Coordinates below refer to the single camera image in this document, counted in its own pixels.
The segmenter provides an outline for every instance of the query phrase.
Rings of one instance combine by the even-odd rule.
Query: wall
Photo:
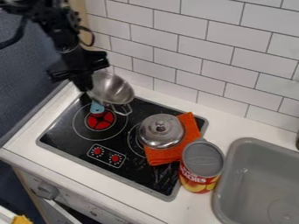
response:
[[[286,130],[299,129],[298,0],[86,0],[116,74]]]

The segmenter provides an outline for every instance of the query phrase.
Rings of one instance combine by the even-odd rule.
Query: sink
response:
[[[298,224],[299,153],[254,138],[235,141],[212,209],[225,224]]]

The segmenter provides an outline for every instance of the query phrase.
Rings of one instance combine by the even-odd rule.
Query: lid knob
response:
[[[158,131],[158,132],[166,131],[166,128],[164,126],[164,121],[157,121],[156,122],[156,131]]]

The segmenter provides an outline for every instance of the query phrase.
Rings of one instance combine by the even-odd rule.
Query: cable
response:
[[[26,17],[21,18],[20,24],[17,28],[15,35],[10,39],[5,40],[4,42],[1,42],[0,50],[17,43],[24,36],[24,28],[26,27],[27,22],[28,22],[28,20]]]

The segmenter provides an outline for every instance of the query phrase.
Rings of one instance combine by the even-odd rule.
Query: toy stove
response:
[[[150,166],[137,140],[139,124],[148,116],[182,112],[135,98],[133,113],[118,115],[111,108],[90,113],[91,100],[83,94],[41,135],[38,145],[117,179],[161,200],[173,200],[179,189],[179,162]],[[127,112],[120,106],[117,110]],[[196,117],[205,131],[207,121]]]

